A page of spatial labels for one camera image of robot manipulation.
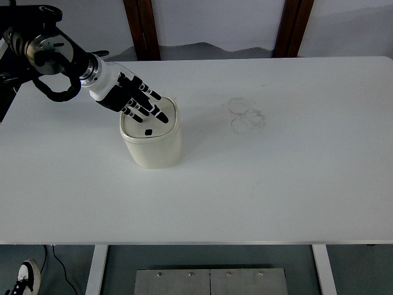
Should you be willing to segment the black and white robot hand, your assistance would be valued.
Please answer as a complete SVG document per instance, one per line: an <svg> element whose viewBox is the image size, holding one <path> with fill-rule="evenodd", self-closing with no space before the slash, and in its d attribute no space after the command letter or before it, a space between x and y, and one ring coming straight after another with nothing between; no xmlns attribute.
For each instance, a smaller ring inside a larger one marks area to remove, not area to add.
<svg viewBox="0 0 393 295"><path fill-rule="evenodd" d="M114 112L121 112L138 123L150 115L160 122L169 122L166 114L154 103L161 96L143 80L116 62L105 62L94 56L91 73L82 76L81 85L101 106Z"/></svg>

